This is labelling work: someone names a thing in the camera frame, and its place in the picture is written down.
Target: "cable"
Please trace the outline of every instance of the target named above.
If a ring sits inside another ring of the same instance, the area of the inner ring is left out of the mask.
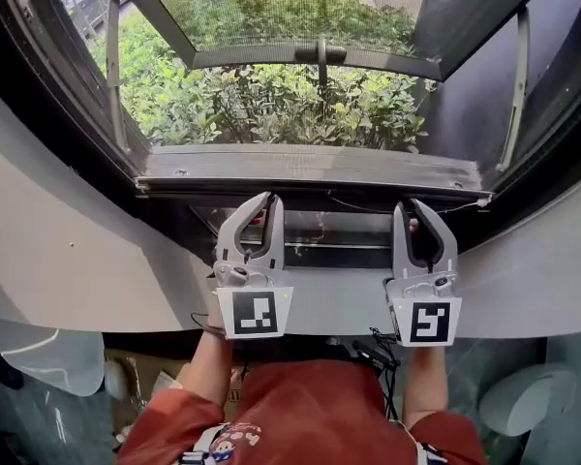
[[[365,210],[367,212],[372,212],[372,213],[382,213],[382,214],[386,214],[386,215],[391,215],[391,212],[388,212],[387,210],[377,210],[376,208],[367,208],[365,206],[353,205],[352,203],[346,203],[345,201],[338,200],[337,198],[334,198],[331,195],[329,195],[329,197],[332,200],[334,200],[335,202],[338,202],[339,204],[344,205],[344,206],[348,206],[350,208],[354,208],[355,210]]]
[[[338,202],[339,204],[344,205],[344,206],[348,206],[349,208],[354,208],[355,210],[364,210],[366,212],[380,213],[380,214],[386,214],[386,215],[391,215],[391,213],[392,213],[392,212],[387,211],[387,210],[377,210],[376,208],[368,208],[367,206],[353,205],[352,203],[347,203],[346,201],[339,200],[335,197],[332,197],[331,195],[328,195],[328,196],[332,200],[334,200],[335,202]],[[477,206],[479,208],[484,208],[486,205],[488,205],[491,202],[492,199],[493,199],[493,195],[490,195],[488,198],[479,198],[476,201],[472,201],[471,203],[465,203],[464,205],[457,206],[455,208],[447,208],[446,210],[439,210],[437,213],[455,212],[456,210],[460,210],[462,208],[467,208],[468,206]]]
[[[478,198],[476,201],[472,201],[471,203],[465,203],[464,205],[457,206],[456,208],[448,208],[446,210],[440,210],[437,213],[449,213],[455,212],[456,210],[460,210],[461,208],[466,208],[468,206],[478,206],[479,208],[484,208],[488,205],[491,200],[493,199],[493,195],[489,195],[488,198]]]
[[[243,370],[241,371],[241,382],[243,382],[245,380],[245,376],[248,373],[248,365],[250,363],[250,360],[247,358],[247,355],[245,357],[245,364],[243,365]]]
[[[202,330],[209,332],[210,334],[215,334],[216,336],[222,336],[222,337],[226,336],[226,331],[222,327],[213,327],[212,325],[203,325],[194,318],[195,315],[200,316],[200,317],[208,317],[209,314],[201,314],[198,312],[192,312],[190,314],[190,317],[192,318],[192,321],[194,321],[194,324],[196,324]]]
[[[400,361],[394,355],[393,349],[396,346],[396,338],[382,334],[377,328],[370,327],[372,336],[377,343],[377,346],[387,355],[390,364],[386,366],[385,372],[385,389],[383,396],[385,397],[385,416],[388,419],[398,420],[396,408],[394,407],[394,390],[396,384],[396,369],[400,366]]]

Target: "white wall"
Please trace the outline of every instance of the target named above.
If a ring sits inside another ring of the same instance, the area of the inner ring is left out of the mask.
[[[459,269],[459,336],[581,331],[581,187],[462,256]],[[192,328],[208,273],[62,164],[0,100],[0,319],[80,330]],[[382,289],[390,271],[290,275],[287,332],[391,331]]]

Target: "window glass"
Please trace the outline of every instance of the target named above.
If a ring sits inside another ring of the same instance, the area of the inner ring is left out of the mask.
[[[217,234],[234,208],[192,207],[207,227]],[[265,215],[261,212],[243,231],[241,243],[261,243]],[[389,248],[391,214],[315,212],[286,210],[285,241],[296,246],[344,246],[364,249]]]
[[[108,0],[62,1],[105,74]],[[198,7],[173,1],[174,8],[185,13]],[[199,1],[215,9],[204,13],[201,22],[186,18],[201,26],[202,43],[215,43],[218,32],[228,43],[234,40],[227,24],[236,15],[220,3],[231,0]],[[154,144],[267,142],[417,152],[418,141],[427,136],[417,111],[433,81],[330,66],[322,89],[318,68],[311,65],[190,71],[138,8],[128,0],[121,2],[121,101]],[[297,11],[304,13],[308,4],[301,2]],[[382,30],[378,34],[386,36]]]

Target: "strap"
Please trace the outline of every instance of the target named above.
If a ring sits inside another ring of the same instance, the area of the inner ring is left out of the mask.
[[[210,427],[206,429],[200,435],[200,438],[194,444],[194,450],[185,451],[180,459],[180,465],[214,465],[215,460],[212,456],[209,456],[209,449],[213,444],[213,441],[218,437],[220,432],[222,432],[227,423],[222,423],[216,427]]]
[[[417,465],[444,465],[447,460],[432,446],[415,442],[417,448]]]

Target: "red shirt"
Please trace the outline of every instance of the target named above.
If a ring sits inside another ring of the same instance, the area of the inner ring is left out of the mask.
[[[118,465],[169,465],[190,450],[222,409],[185,389],[155,395],[118,454]],[[474,426],[441,412],[413,437],[450,464],[486,464]],[[230,426],[213,442],[220,465],[414,465],[413,439],[384,416],[382,389],[369,367],[333,360],[270,363],[245,378]]]

